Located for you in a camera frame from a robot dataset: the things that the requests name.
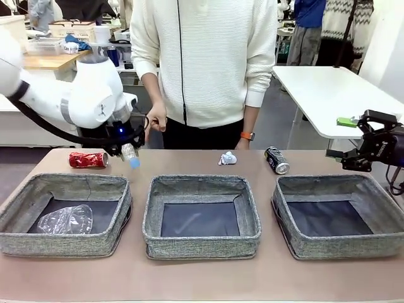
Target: crumpled paper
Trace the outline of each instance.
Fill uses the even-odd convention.
[[[237,163],[237,158],[235,155],[232,154],[231,151],[228,151],[227,153],[224,153],[219,160],[219,165],[229,165],[229,164],[236,164]]]

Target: white cup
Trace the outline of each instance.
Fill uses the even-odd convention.
[[[109,43],[111,33],[108,25],[99,25],[94,27],[94,34],[97,43]]]

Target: storage container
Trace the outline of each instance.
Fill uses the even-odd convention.
[[[23,52],[28,40],[24,19],[24,16],[0,16],[0,28],[7,30],[18,41]]]
[[[95,42],[94,21],[61,20],[49,24],[49,30],[55,38],[65,38],[68,34],[84,42]]]
[[[55,56],[63,52],[62,44],[64,40],[60,38],[36,38],[28,40],[27,52],[30,55]]]
[[[404,213],[364,175],[283,176],[273,207],[298,259],[394,256],[404,245]]]
[[[129,181],[91,174],[33,176],[0,212],[0,250],[12,256],[110,256],[130,216]],[[40,219],[65,207],[92,209],[90,234],[41,234]]]
[[[227,175],[161,175],[150,184],[143,236],[152,259],[246,259],[261,224],[248,182]]]
[[[108,25],[100,25],[94,27],[95,40],[97,43],[103,44],[109,43],[111,38],[111,32]]]
[[[129,29],[125,29],[125,30],[117,30],[116,32],[114,32],[114,37],[115,40],[126,40],[126,41],[131,41],[131,34],[129,32]]]

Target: crushed red can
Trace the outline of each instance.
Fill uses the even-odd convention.
[[[70,153],[70,166],[76,169],[84,169],[86,167],[106,167],[108,165],[108,154],[101,153]]]

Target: orange watch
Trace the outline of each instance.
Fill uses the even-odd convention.
[[[241,133],[241,138],[247,139],[249,141],[254,141],[255,133],[246,133],[245,131],[243,131]]]

